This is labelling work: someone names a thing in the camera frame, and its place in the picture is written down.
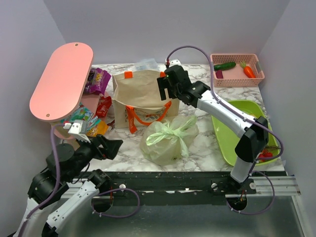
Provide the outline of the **beige tote bag orange handles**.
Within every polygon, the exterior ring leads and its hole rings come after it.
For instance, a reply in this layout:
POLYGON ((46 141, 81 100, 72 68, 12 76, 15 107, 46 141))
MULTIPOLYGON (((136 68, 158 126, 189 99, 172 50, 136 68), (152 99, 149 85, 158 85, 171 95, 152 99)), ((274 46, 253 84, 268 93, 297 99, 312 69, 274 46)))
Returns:
POLYGON ((154 70, 125 71, 112 76, 116 129, 128 128, 135 133, 140 126, 178 115, 179 100, 160 98, 157 79, 164 76, 164 72, 154 70))

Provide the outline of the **pale green plastic grocery bag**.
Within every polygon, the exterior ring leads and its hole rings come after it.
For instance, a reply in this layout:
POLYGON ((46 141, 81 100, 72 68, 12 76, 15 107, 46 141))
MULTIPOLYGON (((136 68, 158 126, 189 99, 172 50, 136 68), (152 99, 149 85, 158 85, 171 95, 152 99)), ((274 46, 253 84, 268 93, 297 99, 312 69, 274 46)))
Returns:
POLYGON ((189 147, 199 134, 196 116, 178 115, 172 120, 155 121, 140 141, 143 157, 166 166, 189 157, 189 147))

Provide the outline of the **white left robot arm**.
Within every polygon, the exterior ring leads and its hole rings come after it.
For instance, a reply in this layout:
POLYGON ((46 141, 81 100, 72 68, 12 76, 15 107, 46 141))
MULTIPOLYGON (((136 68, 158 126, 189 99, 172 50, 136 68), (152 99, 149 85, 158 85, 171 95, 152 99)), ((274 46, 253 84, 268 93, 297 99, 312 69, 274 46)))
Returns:
POLYGON ((89 143, 80 142, 77 150, 68 143, 54 145, 52 153, 46 158, 47 167, 31 182, 27 208, 14 236, 58 236, 76 211, 97 194, 106 194, 112 186, 110 177, 101 169, 96 169, 79 190, 56 209, 69 184, 92 159, 113 160, 122 144, 122 140, 109 140, 97 135, 89 143))

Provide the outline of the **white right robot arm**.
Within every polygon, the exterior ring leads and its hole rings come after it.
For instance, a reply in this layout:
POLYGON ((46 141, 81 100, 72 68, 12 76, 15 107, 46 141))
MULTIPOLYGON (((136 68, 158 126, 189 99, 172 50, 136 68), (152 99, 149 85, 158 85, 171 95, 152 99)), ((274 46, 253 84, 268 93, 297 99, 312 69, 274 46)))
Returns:
POLYGON ((157 79, 161 100, 179 99, 214 116, 239 138, 235 147, 236 162, 227 181, 228 190, 234 194, 245 188, 256 158, 269 141, 268 121, 263 116, 250 116, 221 99, 202 81, 191 82, 188 72, 180 65, 165 70, 157 79))

